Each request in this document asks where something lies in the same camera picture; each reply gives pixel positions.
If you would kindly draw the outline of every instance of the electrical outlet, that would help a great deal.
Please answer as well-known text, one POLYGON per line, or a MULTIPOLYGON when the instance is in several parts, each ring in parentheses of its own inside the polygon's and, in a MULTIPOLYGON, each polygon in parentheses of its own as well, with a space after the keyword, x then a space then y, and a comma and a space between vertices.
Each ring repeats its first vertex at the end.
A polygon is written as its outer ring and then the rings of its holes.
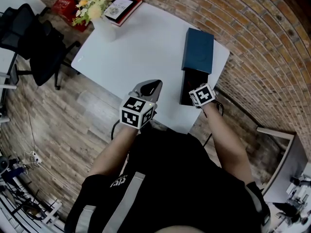
POLYGON ((37 163, 42 162, 42 159, 40 158, 40 156, 35 151, 33 151, 33 156, 34 156, 35 162, 37 162, 37 163))

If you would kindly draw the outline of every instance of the black office chair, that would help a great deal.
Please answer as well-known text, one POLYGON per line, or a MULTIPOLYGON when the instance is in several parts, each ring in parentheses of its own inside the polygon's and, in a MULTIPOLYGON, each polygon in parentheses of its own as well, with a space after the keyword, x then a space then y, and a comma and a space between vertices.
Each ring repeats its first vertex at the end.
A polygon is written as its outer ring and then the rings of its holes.
POLYGON ((49 21, 40 23, 38 17, 28 4, 23 4, 17 10, 8 8, 0 17, 0 48, 15 52, 9 68, 14 83, 18 82, 19 75, 31 74, 36 84, 41 86, 55 75, 55 88, 59 90, 57 77, 60 65, 71 67, 64 59, 71 49, 81 44, 75 41, 66 48, 64 36, 49 21), (30 59, 31 71, 17 70, 14 65, 17 54, 26 60, 30 59))

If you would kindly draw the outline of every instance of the teal box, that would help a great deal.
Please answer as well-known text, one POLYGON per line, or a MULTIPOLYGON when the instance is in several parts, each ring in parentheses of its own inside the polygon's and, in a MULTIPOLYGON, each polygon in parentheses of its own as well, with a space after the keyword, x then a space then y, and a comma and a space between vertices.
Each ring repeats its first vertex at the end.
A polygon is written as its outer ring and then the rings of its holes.
POLYGON ((214 36, 189 28, 186 34, 182 70, 186 68, 212 73, 214 36))

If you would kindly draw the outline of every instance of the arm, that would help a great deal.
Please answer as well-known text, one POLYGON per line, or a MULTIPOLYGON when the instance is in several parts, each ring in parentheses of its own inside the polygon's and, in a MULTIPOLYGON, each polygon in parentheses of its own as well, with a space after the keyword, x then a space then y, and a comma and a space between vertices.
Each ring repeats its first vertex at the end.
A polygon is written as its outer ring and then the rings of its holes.
POLYGON ((137 132, 137 129, 123 126, 108 147, 97 156, 88 175, 119 175, 137 132))
POLYGON ((213 134, 215 149, 222 168, 239 180, 249 184, 254 181, 244 145, 225 123, 214 103, 203 107, 213 134))

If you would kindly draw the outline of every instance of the black t-shirt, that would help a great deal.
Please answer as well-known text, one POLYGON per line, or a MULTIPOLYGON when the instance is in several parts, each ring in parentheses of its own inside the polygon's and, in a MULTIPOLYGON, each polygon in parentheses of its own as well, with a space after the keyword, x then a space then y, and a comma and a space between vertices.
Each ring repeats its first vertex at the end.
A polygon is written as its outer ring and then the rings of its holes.
MULTIPOLYGON (((157 130, 136 137, 119 178, 86 178, 65 232, 75 232, 83 208, 92 205, 96 209, 88 232, 102 233, 135 172, 145 174, 145 178, 119 233, 154 233, 173 225, 203 232, 260 233, 260 218, 244 182, 217 167, 190 134, 157 130)), ((248 188, 263 201, 255 183, 248 188)))

